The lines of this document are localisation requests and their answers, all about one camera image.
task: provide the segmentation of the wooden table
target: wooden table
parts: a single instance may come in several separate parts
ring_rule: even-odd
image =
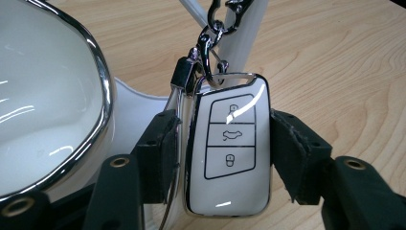
[[[169,94],[176,60],[201,29],[177,1],[52,0],[98,40],[111,73]],[[387,0],[270,1],[247,72],[264,75],[272,106],[329,141],[333,156],[370,162],[406,196],[406,10]],[[182,216],[175,229],[324,229],[320,206],[292,204],[276,171],[260,216]]]

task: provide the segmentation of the key ring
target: key ring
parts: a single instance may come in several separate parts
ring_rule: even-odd
[[[234,33],[238,27],[239,24],[241,23],[241,18],[245,14],[245,12],[248,10],[248,8],[251,6],[251,3],[253,0],[229,0],[226,2],[226,7],[230,8],[236,15],[236,19],[229,28],[224,29],[223,28],[218,28],[218,22],[221,22],[219,20],[215,20],[215,12],[220,8],[221,5],[221,0],[213,0],[212,4],[210,5],[208,15],[207,15],[207,21],[209,24],[210,29],[212,30],[213,33],[218,35],[219,33],[223,33],[224,35],[230,35]]]

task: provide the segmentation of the white glossy object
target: white glossy object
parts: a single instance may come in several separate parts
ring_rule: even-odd
[[[202,216],[258,214],[270,199],[266,80],[198,94],[195,104],[187,208]]]
[[[100,75],[97,44],[59,11],[38,1],[0,5],[0,197],[41,187],[93,151],[85,172],[50,189],[57,199],[83,186],[108,151],[112,85]]]

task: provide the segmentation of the table top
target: table top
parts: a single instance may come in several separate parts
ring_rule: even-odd
[[[209,6],[211,1],[204,2]],[[178,1],[51,0],[97,39],[110,72],[168,95],[176,61],[201,28]],[[246,72],[265,76],[272,107],[371,163],[406,196],[406,10],[387,0],[270,1]],[[324,229],[319,206],[291,203],[274,170],[272,199],[253,218],[183,215],[175,229]]]

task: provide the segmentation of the white key fob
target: white key fob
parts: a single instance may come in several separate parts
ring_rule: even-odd
[[[185,193],[193,214],[251,216],[270,200],[268,85],[264,77],[251,77],[195,95]]]

